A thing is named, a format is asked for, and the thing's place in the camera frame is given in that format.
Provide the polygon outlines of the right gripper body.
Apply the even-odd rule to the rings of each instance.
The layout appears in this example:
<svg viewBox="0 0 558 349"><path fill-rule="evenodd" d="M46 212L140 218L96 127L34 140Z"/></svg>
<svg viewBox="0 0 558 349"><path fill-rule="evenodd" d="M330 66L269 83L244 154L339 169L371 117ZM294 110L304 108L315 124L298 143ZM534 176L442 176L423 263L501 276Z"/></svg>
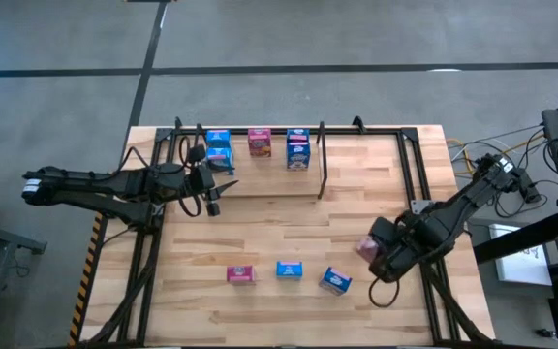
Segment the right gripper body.
<svg viewBox="0 0 558 349"><path fill-rule="evenodd" d="M375 260L387 264L386 272L370 272L385 283L401 279L419 262L423 254L416 243L410 241L405 218L405 215L399 215L390 221L385 217L378 217L370 228L370 231L379 231L384 236L383 239L375 239L380 246L380 252Z"/></svg>

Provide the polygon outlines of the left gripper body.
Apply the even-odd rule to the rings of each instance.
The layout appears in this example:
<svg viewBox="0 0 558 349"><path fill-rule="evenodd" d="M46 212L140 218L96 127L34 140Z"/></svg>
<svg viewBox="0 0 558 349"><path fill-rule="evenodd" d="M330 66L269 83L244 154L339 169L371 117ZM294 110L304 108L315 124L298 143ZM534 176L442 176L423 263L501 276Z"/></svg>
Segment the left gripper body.
<svg viewBox="0 0 558 349"><path fill-rule="evenodd" d="M202 145L193 146L187 154L187 164L190 166L188 174L190 191L188 196L194 199L197 211L191 212L186 206L184 212L190 217L199 216L202 213L200 198L206 202L206 211L209 216L220 214L219 205L216 201L220 195L214 192L215 182L212 171L202 161L205 158L205 148Z"/></svg>

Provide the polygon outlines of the Raisin Bran cereal box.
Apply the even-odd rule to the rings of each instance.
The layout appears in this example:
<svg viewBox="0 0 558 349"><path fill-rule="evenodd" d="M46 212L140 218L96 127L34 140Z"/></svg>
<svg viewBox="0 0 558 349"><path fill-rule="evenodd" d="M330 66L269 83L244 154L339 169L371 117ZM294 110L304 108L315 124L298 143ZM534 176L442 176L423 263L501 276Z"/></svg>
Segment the Raisin Bran cereal box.
<svg viewBox="0 0 558 349"><path fill-rule="evenodd" d="M251 283L256 279L253 266L228 266L227 281L229 283Z"/></svg>
<svg viewBox="0 0 558 349"><path fill-rule="evenodd" d="M248 146L253 157L271 156L271 131L269 128L251 128L248 130Z"/></svg>
<svg viewBox="0 0 558 349"><path fill-rule="evenodd" d="M376 259L379 252L379 243L371 236L366 236L356 245L356 253L368 264Z"/></svg>

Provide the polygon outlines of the Rice Krispies cereal box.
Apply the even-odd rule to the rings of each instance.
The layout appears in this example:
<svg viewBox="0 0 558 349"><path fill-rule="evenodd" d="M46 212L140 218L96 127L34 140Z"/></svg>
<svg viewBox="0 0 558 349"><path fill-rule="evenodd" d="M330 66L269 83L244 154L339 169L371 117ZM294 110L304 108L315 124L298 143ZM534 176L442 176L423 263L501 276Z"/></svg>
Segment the Rice Krispies cereal box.
<svg viewBox="0 0 558 349"><path fill-rule="evenodd" d="M211 129L206 132L205 141L210 148L231 148L232 133L228 129Z"/></svg>
<svg viewBox="0 0 558 349"><path fill-rule="evenodd" d="M277 278L300 279L303 276L303 264L300 261L278 261L275 275Z"/></svg>
<svg viewBox="0 0 558 349"><path fill-rule="evenodd" d="M206 151L206 161L211 169L218 172L229 172L234 170L233 152L230 148L210 147Z"/></svg>

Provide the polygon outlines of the black metal beam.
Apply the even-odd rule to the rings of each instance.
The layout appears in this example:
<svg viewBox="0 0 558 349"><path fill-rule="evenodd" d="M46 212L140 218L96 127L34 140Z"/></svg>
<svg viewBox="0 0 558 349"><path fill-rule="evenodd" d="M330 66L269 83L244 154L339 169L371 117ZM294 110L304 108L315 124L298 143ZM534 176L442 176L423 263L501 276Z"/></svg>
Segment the black metal beam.
<svg viewBox="0 0 558 349"><path fill-rule="evenodd" d="M558 213L474 248L478 264L496 260L558 238Z"/></svg>

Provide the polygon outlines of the white board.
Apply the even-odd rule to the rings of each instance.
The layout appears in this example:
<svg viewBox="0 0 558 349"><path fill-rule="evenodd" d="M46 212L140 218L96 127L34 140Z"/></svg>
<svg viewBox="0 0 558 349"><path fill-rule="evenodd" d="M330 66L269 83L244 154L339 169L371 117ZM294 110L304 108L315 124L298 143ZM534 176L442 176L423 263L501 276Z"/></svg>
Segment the white board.
<svg viewBox="0 0 558 349"><path fill-rule="evenodd" d="M539 286L552 285L542 245L496 259L495 266L499 281Z"/></svg>

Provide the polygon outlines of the yellow black hazard tape strip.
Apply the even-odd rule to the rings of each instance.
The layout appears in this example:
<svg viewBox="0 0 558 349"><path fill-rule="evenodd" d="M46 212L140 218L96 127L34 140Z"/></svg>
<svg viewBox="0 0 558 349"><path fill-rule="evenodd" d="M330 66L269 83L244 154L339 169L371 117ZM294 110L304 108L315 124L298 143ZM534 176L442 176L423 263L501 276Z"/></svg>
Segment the yellow black hazard tape strip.
<svg viewBox="0 0 558 349"><path fill-rule="evenodd" d="M67 342L68 348L73 348L80 343L81 331L91 296L96 269L100 260L101 243L105 236L105 223L106 217L101 213L97 213L93 221L92 233L87 246L86 257L77 291L77 299Z"/></svg>

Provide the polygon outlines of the black metal shelf bracket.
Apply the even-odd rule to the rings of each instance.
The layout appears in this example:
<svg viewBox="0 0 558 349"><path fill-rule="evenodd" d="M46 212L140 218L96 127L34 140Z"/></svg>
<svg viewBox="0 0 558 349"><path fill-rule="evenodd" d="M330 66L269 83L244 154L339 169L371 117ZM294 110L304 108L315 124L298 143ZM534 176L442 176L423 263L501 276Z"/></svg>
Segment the black metal shelf bracket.
<svg viewBox="0 0 558 349"><path fill-rule="evenodd" d="M326 156L326 125L323 121L320 122L318 127L316 146L319 154L320 175L321 175L321 184L320 184L318 199L321 200L324 196L326 190L326 182L328 179L327 156Z"/></svg>

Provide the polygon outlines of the black aluminium table frame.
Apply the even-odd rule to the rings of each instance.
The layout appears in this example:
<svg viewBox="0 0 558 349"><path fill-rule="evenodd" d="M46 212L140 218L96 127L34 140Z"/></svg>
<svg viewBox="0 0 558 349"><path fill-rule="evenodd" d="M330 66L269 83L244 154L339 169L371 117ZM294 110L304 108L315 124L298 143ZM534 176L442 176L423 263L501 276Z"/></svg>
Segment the black aluminium table frame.
<svg viewBox="0 0 558 349"><path fill-rule="evenodd" d="M440 298L418 270L399 285L375 283L357 242L379 216L456 189L443 130L424 126L329 126L328 179L318 199L319 154L306 171L285 165L284 127L268 158L253 158L235 127L238 180L216 217L165 210L155 275L140 293L122 344L156 346L431 345L450 336ZM277 278L278 261L300 261L300 279ZM228 266L253 266L251 283L229 283ZM353 281L336 296L319 282L328 267Z"/></svg>

